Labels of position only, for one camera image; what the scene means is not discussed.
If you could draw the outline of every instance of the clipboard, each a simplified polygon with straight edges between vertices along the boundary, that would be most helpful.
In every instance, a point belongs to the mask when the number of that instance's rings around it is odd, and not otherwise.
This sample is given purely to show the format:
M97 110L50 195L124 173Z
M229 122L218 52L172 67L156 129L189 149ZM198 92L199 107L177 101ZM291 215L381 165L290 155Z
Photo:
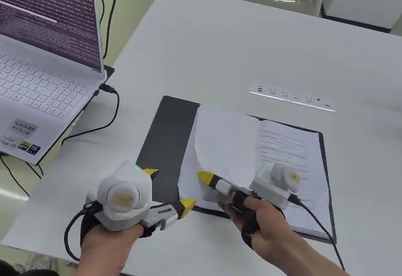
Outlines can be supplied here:
M197 115L199 103L191 102L170 96L164 96L155 114L151 128L148 131L145 142L137 159L137 165L141 168L158 169L158 174L152 180L153 200L157 202L175 202L179 200L178 178L188 139ZM334 213L332 210L332 197L329 184L327 158L325 156L324 138L319 131L309 130L289 124L280 123L298 130L318 133L322 162L329 190L329 211L332 226L332 238L337 242L335 231ZM227 218L225 213L208 210L195 206L195 211ZM328 243L315 236L304 237Z

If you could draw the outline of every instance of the power outlet strip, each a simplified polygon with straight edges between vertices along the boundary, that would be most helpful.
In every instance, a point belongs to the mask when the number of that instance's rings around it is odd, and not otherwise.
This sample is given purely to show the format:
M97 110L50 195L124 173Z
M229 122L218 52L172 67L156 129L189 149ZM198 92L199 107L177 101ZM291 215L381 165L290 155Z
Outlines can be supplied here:
M271 99L295 103L308 106L310 108L323 109L324 111L336 112L333 104L328 99L309 94L307 92L295 92L280 87L269 86L259 82L253 82L250 85L250 94L263 96Z

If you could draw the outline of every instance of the yellow tip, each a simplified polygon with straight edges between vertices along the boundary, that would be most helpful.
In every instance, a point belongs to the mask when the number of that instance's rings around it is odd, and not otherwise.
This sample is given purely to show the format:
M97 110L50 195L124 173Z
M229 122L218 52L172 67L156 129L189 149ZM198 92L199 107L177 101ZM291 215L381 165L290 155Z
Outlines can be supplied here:
M180 199L180 202L184 206L184 212L181 216L181 218L184 218L195 206L197 203L196 199Z
M197 174L201 182L203 182L205 185L209 185L214 177L214 174L208 171L198 171Z
M144 172L148 174L150 177L157 171L159 171L159 169L150 169L150 168L144 169Z

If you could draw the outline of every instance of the laptop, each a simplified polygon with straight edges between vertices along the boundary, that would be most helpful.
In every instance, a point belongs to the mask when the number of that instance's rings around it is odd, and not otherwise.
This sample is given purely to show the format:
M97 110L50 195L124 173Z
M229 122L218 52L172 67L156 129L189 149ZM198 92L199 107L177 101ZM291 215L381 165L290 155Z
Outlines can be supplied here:
M106 81L95 0L0 0L0 153L37 164Z

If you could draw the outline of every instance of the white paper sheet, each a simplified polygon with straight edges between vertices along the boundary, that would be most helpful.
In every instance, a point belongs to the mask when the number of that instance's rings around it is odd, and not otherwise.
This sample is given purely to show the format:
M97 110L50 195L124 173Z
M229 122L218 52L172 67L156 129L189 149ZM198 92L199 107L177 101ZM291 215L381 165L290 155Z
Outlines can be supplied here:
M256 118L201 105L195 129L200 168L248 187L256 173L258 132Z
M259 121L239 113L201 105L195 118L178 181L180 197L197 206L220 210L197 172L213 172L248 187L256 172Z
M263 162L282 163L300 173L300 199L330 231L329 191L318 133L210 106L200 106L194 121L178 181L180 197L195 198L198 207L220 211L214 202L206 201L209 189L197 172L210 171L249 187ZM293 229L326 237L304 209L290 205L285 215Z
M221 211L220 207L214 202L204 200L206 189L198 179L197 172L200 170L197 155L195 154L195 118L193 128L188 139L186 152L184 154L182 169L178 179L178 193L181 198L196 199L197 206L204 209Z
M262 121L259 132L258 162L282 163L295 168L301 176L298 193L303 203L313 211L331 233L329 191L323 167L319 135L290 128L272 121ZM290 205L286 220L298 231L324 232L303 209Z

